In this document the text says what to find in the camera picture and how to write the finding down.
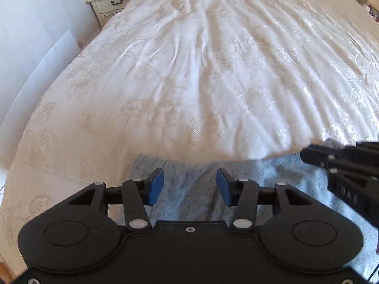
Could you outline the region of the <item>grey sweat pants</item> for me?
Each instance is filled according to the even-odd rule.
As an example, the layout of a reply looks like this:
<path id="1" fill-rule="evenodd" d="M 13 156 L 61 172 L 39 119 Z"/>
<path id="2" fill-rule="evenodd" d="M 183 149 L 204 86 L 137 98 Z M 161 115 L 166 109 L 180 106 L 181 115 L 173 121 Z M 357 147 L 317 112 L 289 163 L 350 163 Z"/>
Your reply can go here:
<path id="1" fill-rule="evenodd" d="M 304 163 L 299 153 L 262 160 L 207 164 L 138 155 L 127 178 L 146 178 L 158 167 L 164 171 L 164 188 L 158 202 L 146 209 L 152 223 L 158 220 L 229 222 L 234 210 L 224 204 L 217 190 L 216 176 L 220 167 L 234 178 L 249 178 L 260 186 L 273 187 L 277 182 L 286 182 L 352 220 L 360 228 L 364 247 L 351 267 L 363 278 L 378 283 L 378 230 L 328 191 L 325 170 Z"/>

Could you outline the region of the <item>cream embroidered bedspread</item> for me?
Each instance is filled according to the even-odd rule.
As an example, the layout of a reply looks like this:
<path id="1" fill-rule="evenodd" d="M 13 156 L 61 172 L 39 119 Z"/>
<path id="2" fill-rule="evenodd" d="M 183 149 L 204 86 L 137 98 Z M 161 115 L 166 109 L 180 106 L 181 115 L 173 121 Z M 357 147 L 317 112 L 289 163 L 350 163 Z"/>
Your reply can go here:
<path id="1" fill-rule="evenodd" d="M 30 219 L 138 154 L 260 159 L 378 140 L 378 24 L 354 0 L 131 0 L 34 109 L 1 205 L 1 256 Z"/>

